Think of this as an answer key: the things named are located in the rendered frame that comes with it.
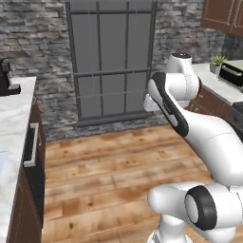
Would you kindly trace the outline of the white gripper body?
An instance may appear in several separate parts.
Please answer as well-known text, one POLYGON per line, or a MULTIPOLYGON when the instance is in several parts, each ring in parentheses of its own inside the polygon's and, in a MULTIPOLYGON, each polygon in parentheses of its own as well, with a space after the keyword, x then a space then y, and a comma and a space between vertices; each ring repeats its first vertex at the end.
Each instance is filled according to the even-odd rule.
POLYGON ((156 112, 159 111, 158 104, 151 98, 149 94, 145 95, 143 108, 146 112, 156 112))

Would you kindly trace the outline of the black microwave oven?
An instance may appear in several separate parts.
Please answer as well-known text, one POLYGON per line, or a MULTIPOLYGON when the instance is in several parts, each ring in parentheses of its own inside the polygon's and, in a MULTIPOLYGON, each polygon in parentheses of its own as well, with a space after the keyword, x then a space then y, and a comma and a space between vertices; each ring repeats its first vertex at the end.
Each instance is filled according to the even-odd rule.
POLYGON ((243 60, 225 61, 218 77, 243 93, 243 60))

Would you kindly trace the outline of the grey framed window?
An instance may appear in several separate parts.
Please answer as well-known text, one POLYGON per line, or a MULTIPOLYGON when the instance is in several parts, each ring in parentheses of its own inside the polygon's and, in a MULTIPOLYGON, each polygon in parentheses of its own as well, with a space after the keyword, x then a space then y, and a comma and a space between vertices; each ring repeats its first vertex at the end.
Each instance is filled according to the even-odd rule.
POLYGON ((157 0, 65 0, 80 126, 145 119, 157 0))

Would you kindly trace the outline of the brown base cupboards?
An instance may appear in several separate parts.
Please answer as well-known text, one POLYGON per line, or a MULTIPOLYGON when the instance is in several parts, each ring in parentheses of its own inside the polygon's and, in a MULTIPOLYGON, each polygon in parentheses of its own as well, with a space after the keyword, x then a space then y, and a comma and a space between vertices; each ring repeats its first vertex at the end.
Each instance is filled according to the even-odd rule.
POLYGON ((217 116, 228 123, 232 123, 233 119, 232 106, 205 86, 199 89, 196 98, 190 101, 187 110, 217 116))

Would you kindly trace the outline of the green potted plant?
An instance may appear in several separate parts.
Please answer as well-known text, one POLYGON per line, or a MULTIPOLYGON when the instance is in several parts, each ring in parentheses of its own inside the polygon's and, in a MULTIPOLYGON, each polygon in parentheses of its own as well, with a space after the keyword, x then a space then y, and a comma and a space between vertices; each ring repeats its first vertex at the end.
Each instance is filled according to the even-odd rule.
POLYGON ((221 55, 215 55, 211 58, 210 62, 210 71, 217 75, 219 73, 220 67, 223 64, 223 62, 226 61, 225 56, 221 55))

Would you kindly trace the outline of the black stove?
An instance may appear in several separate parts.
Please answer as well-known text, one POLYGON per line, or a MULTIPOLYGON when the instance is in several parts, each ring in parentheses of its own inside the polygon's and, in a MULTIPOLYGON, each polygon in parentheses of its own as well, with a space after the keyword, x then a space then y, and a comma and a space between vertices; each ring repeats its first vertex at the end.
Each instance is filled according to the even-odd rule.
POLYGON ((232 105, 233 121, 232 126, 238 137, 243 142, 243 102, 232 105))

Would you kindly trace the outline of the dark dishwasher front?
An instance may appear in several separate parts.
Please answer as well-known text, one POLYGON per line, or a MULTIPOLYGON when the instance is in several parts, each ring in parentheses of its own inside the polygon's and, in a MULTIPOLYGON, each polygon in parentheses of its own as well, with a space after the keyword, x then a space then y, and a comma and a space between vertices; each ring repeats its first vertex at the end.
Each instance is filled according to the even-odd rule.
POLYGON ((42 125, 40 110, 36 100, 33 100, 28 126, 33 123, 39 123, 38 136, 38 160, 35 167, 26 168, 24 170, 28 179, 28 185, 32 194, 33 202, 40 223, 44 221, 44 201, 45 201, 45 158, 46 158, 46 137, 44 127, 42 125))

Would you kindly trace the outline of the black coffee machine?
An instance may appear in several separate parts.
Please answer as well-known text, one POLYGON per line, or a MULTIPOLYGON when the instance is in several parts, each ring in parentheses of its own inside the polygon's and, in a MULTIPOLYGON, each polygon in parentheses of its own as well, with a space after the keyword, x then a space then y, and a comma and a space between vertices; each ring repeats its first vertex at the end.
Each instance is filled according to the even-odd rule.
POLYGON ((21 93, 21 86, 10 81, 11 71, 9 61, 0 58, 0 97, 18 95, 21 93))

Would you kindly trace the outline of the brown island cabinet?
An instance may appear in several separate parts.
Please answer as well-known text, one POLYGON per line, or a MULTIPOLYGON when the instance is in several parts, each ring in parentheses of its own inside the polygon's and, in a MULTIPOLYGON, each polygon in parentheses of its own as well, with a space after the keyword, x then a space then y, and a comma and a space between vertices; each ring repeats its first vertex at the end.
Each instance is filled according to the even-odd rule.
POLYGON ((24 154, 20 164, 6 243, 41 243, 44 221, 40 223, 37 215, 23 158, 24 154))

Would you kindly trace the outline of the brown wall cupboards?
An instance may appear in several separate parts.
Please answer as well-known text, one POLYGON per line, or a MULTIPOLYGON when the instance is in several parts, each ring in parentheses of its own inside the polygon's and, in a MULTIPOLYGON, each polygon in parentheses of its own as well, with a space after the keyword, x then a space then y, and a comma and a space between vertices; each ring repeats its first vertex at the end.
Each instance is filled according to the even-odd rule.
POLYGON ((243 38, 243 0, 204 0, 201 25, 243 38))

